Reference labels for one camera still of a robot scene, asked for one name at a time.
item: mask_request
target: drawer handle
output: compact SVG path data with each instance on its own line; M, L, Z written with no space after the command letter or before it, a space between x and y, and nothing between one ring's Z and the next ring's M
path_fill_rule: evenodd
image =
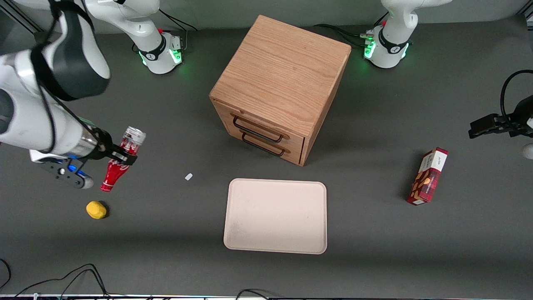
M263 150L263 151L266 151L266 152L268 152L268 153L270 153L270 154L272 154L272 155L275 155L275 156L282 156L282 155L285 153L285 149L282 149L282 150L281 150L281 153L276 153L276 152L270 151L270 150L268 150L268 149L266 149L266 148L263 148L263 147L261 147L261 146L259 146L259 145L257 145L257 144L252 143L251 141L245 139L245 138L244 138L245 136L246 136L246 133L243 132L243 137L241 138L241 139L243 140L243 142L245 142L245 143L247 143L247 144L250 144L250 145L252 145L252 146L254 146L254 147L256 147L256 148L259 148L259 149L261 149L261 150Z
M267 141L270 141L270 142L272 142L272 143L276 143L276 144L279 143L279 142L281 142L281 139L283 139L283 135L279 135L279 139L275 140L275 139L271 139L271 138L269 138L269 137L266 137L266 136L264 136L264 135L262 135L262 134L260 134L260 133L258 133L258 132L255 132L255 131L253 131L253 130L250 130L250 129L246 128L246 127L243 127L243 126L237 124L237 119L238 119L238 116L235 116L235 117L233 118L233 124L235 125L235 127L237 127L238 129L240 129L240 130L242 130L242 131L246 131L246 132L250 133L251 135L254 135L254 136L260 137L260 138L262 138L262 139L265 139L265 140L267 140Z

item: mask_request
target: yellow object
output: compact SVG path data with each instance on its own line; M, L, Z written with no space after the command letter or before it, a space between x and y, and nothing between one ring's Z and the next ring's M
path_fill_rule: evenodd
M91 201L85 208L93 219L101 219L106 216L107 209L98 201Z

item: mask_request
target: red and white can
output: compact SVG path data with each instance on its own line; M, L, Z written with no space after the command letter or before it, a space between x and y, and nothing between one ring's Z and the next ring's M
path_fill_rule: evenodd
M146 133L129 126L128 129L126 129L126 132L124 132L119 146L126 150L126 152L136 155L145 138ZM102 185L100 185L100 189L104 192L111 192L117 180L129 168L129 165L119 163L117 160L109 160L109 163L107 164L106 177Z

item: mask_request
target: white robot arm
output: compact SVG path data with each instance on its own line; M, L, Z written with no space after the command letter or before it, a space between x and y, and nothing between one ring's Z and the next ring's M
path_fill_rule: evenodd
M181 63L180 38L159 32L148 18L159 10L159 0L86 0L86 5L95 18L113 24L132 39L151 72L165 74Z
M32 161L46 164L56 178L88 188L90 177L70 165L73 160L83 164L112 157L131 164L136 156L125 153L107 132L81 121L59 100L101 94L110 71L82 0L49 3L61 36L53 43L0 56L0 142L29 149Z
M380 68L392 68L405 56L408 41L418 25L415 10L440 6L452 0L381 0L389 11L386 25L378 25L367 31L373 36L365 49L365 58Z

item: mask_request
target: gray table surface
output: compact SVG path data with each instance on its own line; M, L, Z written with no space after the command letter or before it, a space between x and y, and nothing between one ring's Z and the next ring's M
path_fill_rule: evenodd
M420 25L390 70L354 50L303 168L231 138L207 97L246 32L191 32L184 64L159 76L126 35L98 36L112 81L103 95L69 106L117 140L132 125L146 142L109 194L68 187L27 151L0 146L0 257L13 270L3 293L91 262L112 293L533 298L533 161L520 154L531 140L467 134L470 122L498 112L509 74L533 67L523 18ZM509 110L531 94L530 82L525 75L511 83ZM437 146L449 157L433 202L413 207L405 198L422 154ZM106 164L86 167L96 183ZM227 249L234 178L323 182L327 251ZM92 200L106 201L110 217L90 219ZM30 291L60 293L65 285ZM86 276L70 292L98 287Z

